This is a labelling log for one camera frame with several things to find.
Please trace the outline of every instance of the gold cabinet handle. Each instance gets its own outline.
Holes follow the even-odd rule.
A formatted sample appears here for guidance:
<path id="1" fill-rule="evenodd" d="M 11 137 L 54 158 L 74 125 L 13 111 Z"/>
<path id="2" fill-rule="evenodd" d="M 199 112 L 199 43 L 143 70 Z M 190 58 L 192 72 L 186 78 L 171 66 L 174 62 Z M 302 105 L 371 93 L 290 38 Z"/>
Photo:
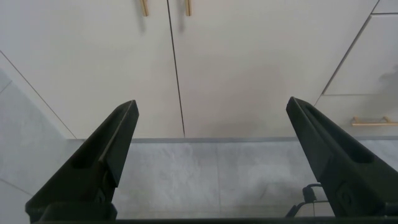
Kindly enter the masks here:
<path id="1" fill-rule="evenodd" d="M 187 16 L 192 15 L 191 0 L 185 0 L 185 15 L 187 15 Z"/>
<path id="2" fill-rule="evenodd" d="M 383 120 L 386 122 L 363 122 L 357 116 L 354 116 L 353 122 L 351 122 L 352 126 L 398 126 L 398 122 L 391 121 L 389 117 L 384 116 Z"/>
<path id="3" fill-rule="evenodd" d="M 141 2 L 142 15 L 147 17 L 149 15 L 147 0 L 140 0 L 140 2 Z"/>

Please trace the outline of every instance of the drawer handle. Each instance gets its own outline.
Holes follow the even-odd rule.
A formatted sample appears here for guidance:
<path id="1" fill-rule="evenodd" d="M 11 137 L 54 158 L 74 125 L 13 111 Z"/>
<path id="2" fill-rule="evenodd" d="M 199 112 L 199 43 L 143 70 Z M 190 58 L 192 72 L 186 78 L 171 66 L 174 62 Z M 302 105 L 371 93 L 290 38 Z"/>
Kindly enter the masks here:
<path id="1" fill-rule="evenodd" d="M 354 121 L 351 122 L 351 125 L 352 126 L 398 126 L 398 122 L 391 121 L 390 118 L 387 116 L 384 116 L 383 119 L 386 122 L 378 122 L 378 123 L 363 122 L 357 116 L 354 116 Z"/>
<path id="2" fill-rule="evenodd" d="M 192 15 L 191 0 L 185 0 L 185 15 L 187 15 L 187 16 Z"/>
<path id="3" fill-rule="evenodd" d="M 142 15 L 147 17 L 149 15 L 147 0 L 140 0 L 140 2 L 141 2 Z"/>

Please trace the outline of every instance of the white cabinet door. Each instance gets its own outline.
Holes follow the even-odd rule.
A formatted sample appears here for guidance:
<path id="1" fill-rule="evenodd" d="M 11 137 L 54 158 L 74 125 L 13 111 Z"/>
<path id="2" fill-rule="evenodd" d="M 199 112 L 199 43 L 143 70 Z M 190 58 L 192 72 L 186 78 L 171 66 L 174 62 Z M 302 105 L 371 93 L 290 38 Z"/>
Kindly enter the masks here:
<path id="1" fill-rule="evenodd" d="M 293 136 L 377 0 L 170 0 L 185 136 Z"/>
<path id="2" fill-rule="evenodd" d="M 393 93 L 398 85 L 398 15 L 372 15 L 325 94 Z"/>
<path id="3" fill-rule="evenodd" d="M 360 122 L 383 123 L 384 116 L 398 121 L 398 99 L 381 95 L 321 96 L 315 105 L 324 115 L 353 136 L 397 136 L 398 126 L 352 126 L 354 116 Z"/>
<path id="4" fill-rule="evenodd" d="M 167 1 L 5 0 L 0 49 L 76 138 L 135 99 L 135 138 L 182 138 Z"/>

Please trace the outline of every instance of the drawer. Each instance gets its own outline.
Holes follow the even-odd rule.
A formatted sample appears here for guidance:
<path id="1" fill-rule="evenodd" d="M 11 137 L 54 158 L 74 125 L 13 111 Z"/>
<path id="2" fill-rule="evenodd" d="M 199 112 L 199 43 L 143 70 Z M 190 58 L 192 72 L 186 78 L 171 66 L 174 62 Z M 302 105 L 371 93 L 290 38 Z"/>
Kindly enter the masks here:
<path id="1" fill-rule="evenodd" d="M 376 94 L 398 84 L 398 15 L 372 15 L 325 91 Z"/>
<path id="2" fill-rule="evenodd" d="M 321 96 L 315 107 L 353 136 L 398 136 L 398 126 L 352 126 L 353 117 L 363 122 L 398 121 L 398 100 L 381 95 Z"/>
<path id="3" fill-rule="evenodd" d="M 398 13 L 398 1 L 380 0 L 373 13 Z"/>

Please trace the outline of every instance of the kitchen cabinet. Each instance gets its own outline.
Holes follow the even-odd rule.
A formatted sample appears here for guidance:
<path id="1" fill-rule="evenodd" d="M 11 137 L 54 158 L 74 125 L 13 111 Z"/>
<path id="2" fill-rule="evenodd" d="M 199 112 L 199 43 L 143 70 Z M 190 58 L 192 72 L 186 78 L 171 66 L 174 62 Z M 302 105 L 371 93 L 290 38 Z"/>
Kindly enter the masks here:
<path id="1" fill-rule="evenodd" d="M 398 121 L 397 40 L 398 15 L 371 15 L 315 106 L 354 136 L 398 135 L 383 118 Z M 367 124 L 352 126 L 354 116 Z"/>
<path id="2" fill-rule="evenodd" d="M 371 15 L 325 94 L 396 96 L 398 93 L 397 40 L 397 14 Z"/>
<path id="3" fill-rule="evenodd" d="M 382 95 L 325 95 L 315 105 L 324 115 L 352 136 L 398 136 L 398 126 L 385 126 L 387 116 L 398 121 L 396 97 Z M 352 126 L 354 116 L 365 126 Z"/>
<path id="4" fill-rule="evenodd" d="M 135 138 L 183 138 L 167 1 L 146 3 L 1 1 L 0 49 L 76 138 L 131 99 Z"/>
<path id="5" fill-rule="evenodd" d="M 398 13 L 398 1 L 380 0 L 372 13 Z"/>
<path id="6" fill-rule="evenodd" d="M 294 136 L 291 96 L 315 104 L 377 1 L 170 0 L 187 138 Z"/>

